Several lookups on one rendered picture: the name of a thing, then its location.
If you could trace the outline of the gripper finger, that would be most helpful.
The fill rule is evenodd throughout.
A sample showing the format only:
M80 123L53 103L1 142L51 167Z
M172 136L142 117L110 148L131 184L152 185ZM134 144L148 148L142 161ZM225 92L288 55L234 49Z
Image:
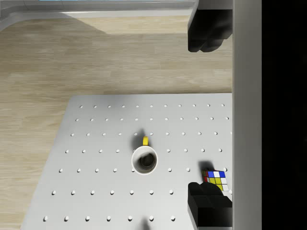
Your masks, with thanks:
M232 33L232 10L196 10L188 29L188 51L213 52Z
M232 201L212 183L188 184L188 211L194 228L232 228Z

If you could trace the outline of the yellow mug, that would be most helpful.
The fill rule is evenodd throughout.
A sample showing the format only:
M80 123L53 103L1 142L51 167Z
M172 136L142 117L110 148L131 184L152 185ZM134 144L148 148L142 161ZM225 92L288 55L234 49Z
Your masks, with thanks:
M158 165L157 152L149 146L149 138L143 137L142 145L132 154L131 165L135 172L140 175L151 174Z

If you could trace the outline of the puzzle cube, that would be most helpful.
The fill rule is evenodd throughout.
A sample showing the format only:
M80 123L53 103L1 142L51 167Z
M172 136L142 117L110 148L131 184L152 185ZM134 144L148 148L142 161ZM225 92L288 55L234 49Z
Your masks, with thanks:
M229 191L227 179L224 171L209 171L202 170L202 177L204 182L212 183L218 186L222 191Z

